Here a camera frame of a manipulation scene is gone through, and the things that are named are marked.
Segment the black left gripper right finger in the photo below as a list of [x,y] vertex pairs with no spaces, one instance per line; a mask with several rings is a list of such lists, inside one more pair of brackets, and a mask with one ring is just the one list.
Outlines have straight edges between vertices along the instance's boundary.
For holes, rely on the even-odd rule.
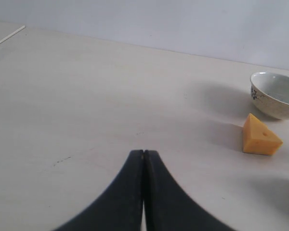
[[159,153],[144,152],[143,201],[148,231],[231,231],[172,177]]

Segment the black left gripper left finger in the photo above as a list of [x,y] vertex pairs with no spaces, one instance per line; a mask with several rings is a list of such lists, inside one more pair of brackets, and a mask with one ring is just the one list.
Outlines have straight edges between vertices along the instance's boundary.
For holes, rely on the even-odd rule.
[[57,231],[139,231],[142,224],[144,152],[129,153],[107,189]]

